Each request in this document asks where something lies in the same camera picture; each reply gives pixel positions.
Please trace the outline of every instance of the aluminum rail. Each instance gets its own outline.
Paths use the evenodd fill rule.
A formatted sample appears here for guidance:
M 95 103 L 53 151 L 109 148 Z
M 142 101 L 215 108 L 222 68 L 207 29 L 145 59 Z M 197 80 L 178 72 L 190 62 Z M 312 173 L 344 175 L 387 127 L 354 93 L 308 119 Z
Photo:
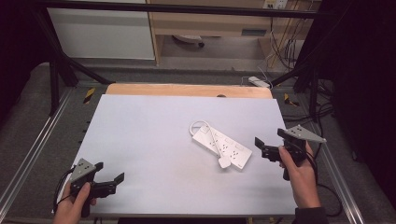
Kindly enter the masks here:
M 40 134 L 38 135 L 37 139 L 33 143 L 32 147 L 30 148 L 29 152 L 27 153 L 26 157 L 24 158 L 20 168 L 18 169 L 17 173 L 14 175 L 12 180 L 9 182 L 8 187 L 4 191 L 3 195 L 0 198 L 0 223 L 2 223 L 3 219 L 6 217 L 6 214 L 11 207 L 12 203 L 14 202 L 15 198 L 17 197 L 23 183 L 25 182 L 27 176 L 29 175 L 30 171 L 32 170 L 33 166 L 35 165 L 35 161 L 37 160 L 38 156 L 40 155 L 41 150 L 43 149 L 44 145 L 46 144 L 47 140 L 50 137 L 52 130 L 54 129 L 55 125 L 57 124 L 59 118 L 61 117 L 64 109 L 67 106 L 69 98 L 73 92 L 72 88 L 67 89 L 61 100 L 60 106 L 58 110 L 52 117 L 49 117 L 46 124 L 44 125 L 43 129 L 41 130 Z

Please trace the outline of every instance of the electrical outlet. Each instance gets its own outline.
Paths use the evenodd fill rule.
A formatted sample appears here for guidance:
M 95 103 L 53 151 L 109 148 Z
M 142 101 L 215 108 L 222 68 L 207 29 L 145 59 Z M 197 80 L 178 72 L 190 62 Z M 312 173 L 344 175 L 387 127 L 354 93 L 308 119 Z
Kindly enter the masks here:
M 275 9 L 285 9 L 288 0 L 276 0 Z
M 264 5 L 262 8 L 274 8 L 276 4 L 276 0 L 264 0 Z
M 219 132 L 214 128 L 209 128 L 204 124 L 198 132 L 192 137 L 198 145 L 214 153 L 217 157 L 220 157 L 219 151 L 216 148 L 218 145 L 221 150 L 221 154 L 231 161 L 231 164 L 236 168 L 242 170 L 251 156 L 252 151 L 238 142 L 234 141 L 227 135 Z

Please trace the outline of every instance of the metal frame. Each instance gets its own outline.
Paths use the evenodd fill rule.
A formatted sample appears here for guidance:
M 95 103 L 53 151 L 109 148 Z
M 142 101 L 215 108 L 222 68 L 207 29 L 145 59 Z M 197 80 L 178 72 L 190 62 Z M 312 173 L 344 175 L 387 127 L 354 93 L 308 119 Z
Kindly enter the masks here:
M 43 9 L 48 7 L 53 8 L 73 8 L 73 9 L 90 9 L 90 10 L 114 10 L 114 11 L 146 11 L 146 12 L 169 12 L 169 13 L 197 13 L 197 14 L 216 14 L 216 15 L 235 15 L 235 16 L 253 16 L 253 17 L 279 17 L 279 18 L 301 18 L 301 19 L 319 19 L 319 20 L 340 20 L 339 16 L 330 12 L 310 12 L 310 11 L 291 11 L 291 10 L 272 10 L 272 9 L 256 9 L 256 8 L 237 8 L 237 7 L 198 7 L 198 6 L 176 6 L 176 5 L 147 5 L 147 4 L 132 4 L 132 3 L 105 3 L 105 2 L 81 2 L 81 1 L 63 1 L 63 0 L 35 0 L 31 5 L 31 12 L 40 28 L 47 38 L 51 51 L 54 55 L 54 62 L 51 65 L 51 95 L 52 95 L 52 109 L 51 113 L 54 115 L 49 118 L 42 133 L 37 137 L 35 144 L 32 146 L 20 169 L 15 174 L 11 183 L 8 185 L 5 193 L 0 198 L 0 223 L 5 217 L 7 210 L 13 203 L 18 194 L 22 183 L 28 176 L 35 160 L 37 159 L 43 145 L 48 139 L 53 126 L 56 124 L 59 116 L 67 104 L 67 98 L 70 91 L 61 99 L 61 106 L 55 110 L 59 105 L 59 89 L 58 89 L 58 73 L 63 77 L 67 86 L 76 86 L 78 84 L 77 78 L 71 69 L 73 66 L 82 71 L 86 75 L 93 77 L 101 83 L 109 84 L 111 81 L 106 80 L 83 65 L 70 59 L 62 50 L 62 47 L 53 30 L 47 24 L 42 15 Z M 309 68 L 306 63 L 302 63 L 296 67 L 291 75 L 276 79 L 273 83 L 278 84 Z M 348 187 L 346 181 L 342 177 L 332 154 L 326 147 L 323 148 L 324 161 L 326 166 L 330 168 L 332 181 L 338 194 L 343 202 L 346 215 L 351 223 L 364 223 L 360 210 L 357 207 Z

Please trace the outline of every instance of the cable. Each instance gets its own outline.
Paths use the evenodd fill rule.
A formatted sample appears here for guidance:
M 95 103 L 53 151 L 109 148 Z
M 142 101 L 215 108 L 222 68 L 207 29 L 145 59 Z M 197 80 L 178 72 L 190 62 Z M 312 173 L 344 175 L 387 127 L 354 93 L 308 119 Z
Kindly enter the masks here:
M 296 25 L 295 25 L 295 28 L 294 28 L 294 32 L 293 32 L 293 34 L 292 34 L 290 40 L 288 41 L 288 44 L 287 44 L 285 47 L 281 48 L 281 47 L 277 44 L 276 39 L 275 39 L 275 36 L 274 36 L 274 25 L 273 25 L 274 19 L 273 19 L 272 17 L 271 17 L 271 19 L 270 19 L 270 30 L 271 30 L 270 45 L 271 45 L 271 48 L 272 48 L 272 50 L 275 52 L 276 57 L 281 61 L 281 63 L 282 63 L 287 69 L 289 69 L 289 71 L 290 71 L 290 69 L 293 69 L 293 68 L 294 68 L 294 65 L 295 65 L 295 59 L 294 59 L 294 56 L 295 56 L 295 43 L 296 43 L 295 38 L 296 38 L 296 36 L 303 30 L 304 23 L 303 23 L 303 25 L 301 26 L 300 31 L 297 32 L 297 29 L 298 29 L 298 27 L 299 27 L 299 25 L 300 25 L 300 23 L 301 23 L 302 21 L 303 21 L 303 19 L 299 19 L 299 20 L 297 21 L 297 23 L 296 23 Z M 284 62 L 285 59 L 283 59 L 282 56 L 281 56 L 280 51 L 281 51 L 282 49 L 285 49 L 285 59 L 287 59 L 286 62 L 287 62 L 288 64 L 286 64 L 286 63 Z M 293 59 L 293 67 L 290 67 L 290 56 L 291 56 L 291 54 L 293 55 L 293 57 L 292 57 L 292 59 Z M 267 66 L 268 66 L 268 59 L 269 59 L 269 57 L 272 57 L 273 55 L 274 55 L 274 54 L 271 54 L 271 55 L 269 55 L 269 56 L 267 57 L 267 59 L 266 59 L 266 61 L 267 61 Z
M 327 187 L 326 185 L 322 185 L 322 184 L 318 184 L 319 187 L 325 188 L 327 189 L 329 192 L 331 192 L 335 198 L 338 201 L 338 211 L 335 214 L 326 214 L 327 217 L 338 217 L 341 215 L 341 213 L 343 212 L 343 204 L 341 203 L 340 197 L 338 197 L 338 194 L 331 188 Z
M 68 198 L 68 197 L 71 196 L 71 195 L 69 195 L 69 196 L 67 196 L 67 197 L 65 197 L 65 198 L 63 198 L 63 199 L 61 199 L 59 202 L 57 202 L 57 201 L 58 201 L 58 195 L 59 195 L 59 192 L 61 191 L 61 187 L 62 187 L 64 181 L 66 180 L 66 178 L 67 178 L 68 175 L 70 175 L 71 173 L 73 173 L 73 171 L 75 170 L 75 168 L 76 168 L 76 166 L 74 166 L 72 169 L 66 171 L 66 172 L 62 175 L 61 179 L 60 179 L 59 182 L 58 182 L 58 185 L 56 186 L 55 193 L 54 193 L 54 195 L 53 195 L 53 201 L 52 201 L 52 206 L 53 206 L 52 209 L 53 209 L 53 213 L 54 213 L 54 214 L 56 213 L 56 210 L 58 210 L 58 204 L 59 204 L 61 201 L 63 201 L 64 199 L 66 199 L 66 198 Z
M 315 159 L 314 157 L 311 155 L 311 153 L 309 152 L 305 152 L 307 157 L 306 159 L 308 160 L 308 162 L 311 164 L 312 169 L 314 169 L 314 174 L 315 174 L 315 183 L 318 184 L 318 167 L 315 163 Z
M 318 111 L 318 113 L 320 114 L 320 111 L 322 110 L 323 106 L 325 106 L 325 105 L 329 105 L 329 104 L 330 104 L 330 103 L 327 103 L 327 104 L 321 105 L 321 106 L 320 106 L 320 108 L 319 108 L 319 111 Z M 318 117 L 318 126 L 319 126 L 319 129 L 320 129 L 320 137 L 322 137 L 322 138 L 323 138 L 324 132 L 323 132 L 323 126 L 322 126 L 322 124 L 321 124 L 320 117 Z M 321 143 L 319 143 L 319 146 L 318 146 L 317 152 L 315 153 L 315 159 L 318 157 L 318 154 L 319 154 L 319 152 L 320 152 L 320 150 L 321 150 L 321 146 L 322 146 L 322 144 L 321 144 Z
M 333 108 L 332 108 L 332 107 L 329 107 L 329 108 L 324 109 L 323 111 L 317 112 L 317 113 L 316 113 L 316 116 L 319 117 L 319 118 L 320 118 L 320 117 L 325 117 L 325 116 L 331 114 L 332 112 L 333 112 Z M 284 120 L 285 122 L 304 121 L 304 120 L 306 120 L 306 119 L 309 119 L 309 121 L 312 120 L 312 117 L 311 117 L 311 116 L 304 116 L 304 117 L 298 117 L 298 118 L 296 118 L 296 116 L 293 116 L 293 115 L 283 115 L 282 117 L 283 117 L 283 120 Z

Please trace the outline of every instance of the gray floor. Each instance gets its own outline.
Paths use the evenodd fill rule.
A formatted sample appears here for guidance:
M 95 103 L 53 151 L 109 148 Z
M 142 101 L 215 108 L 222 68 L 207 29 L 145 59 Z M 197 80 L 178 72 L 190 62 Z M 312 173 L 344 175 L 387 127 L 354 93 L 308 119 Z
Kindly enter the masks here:
M 92 66 L 92 70 L 99 75 L 118 82 L 249 85 L 246 77 L 261 76 L 258 66 L 265 70 L 265 64 L 262 63 L 265 57 L 258 50 L 258 42 L 254 39 L 208 37 L 204 41 L 205 47 L 200 49 L 195 45 L 179 43 L 168 36 L 165 38 L 162 64 L 158 66 L 135 61 L 120 61 L 117 66 L 113 62 L 86 61 L 85 63 Z M 0 166 L 2 176 L 0 192 L 6 191 L 8 183 L 18 171 L 25 155 L 49 118 L 48 74 L 46 66 L 37 67 L 21 99 L 0 126 L 0 158 L 3 161 Z M 268 78 L 279 75 L 281 73 L 272 73 Z M 35 219 L 38 223 L 44 223 L 52 218 L 51 200 L 57 181 L 73 162 L 78 152 L 79 141 L 84 138 L 83 131 L 89 128 L 87 121 L 91 120 L 100 95 L 106 91 L 106 86 L 95 84 L 83 75 L 79 76 L 81 83 L 72 90 L 71 99 L 64 113 L 7 213 L 7 221 L 25 217 L 29 219 L 24 219 L 23 222 L 32 222 L 32 219 Z M 284 104 L 285 92 L 290 97 L 295 97 L 292 98 L 293 100 L 298 100 L 290 87 L 293 82 L 294 80 L 290 79 L 282 83 L 281 87 L 273 89 L 273 95 L 278 100 L 284 116 L 304 115 L 301 106 Z M 92 85 L 96 88 L 95 93 L 90 103 L 84 105 L 82 101 Z M 367 166 L 352 160 L 350 148 L 337 119 L 328 116 L 322 119 L 322 123 L 325 137 L 328 139 L 328 147 L 349 185 L 365 222 L 396 223 L 395 210 L 375 183 Z M 292 127 L 295 124 L 297 123 L 286 123 L 286 126 Z M 304 126 L 311 129 L 309 123 Z M 320 156 L 318 165 L 319 182 L 332 188 L 332 181 Z M 335 212 L 338 204 L 329 191 L 319 189 L 319 195 L 327 211 Z M 348 223 L 345 212 L 329 220 L 331 223 Z M 269 217 L 255 219 L 255 223 L 270 223 Z

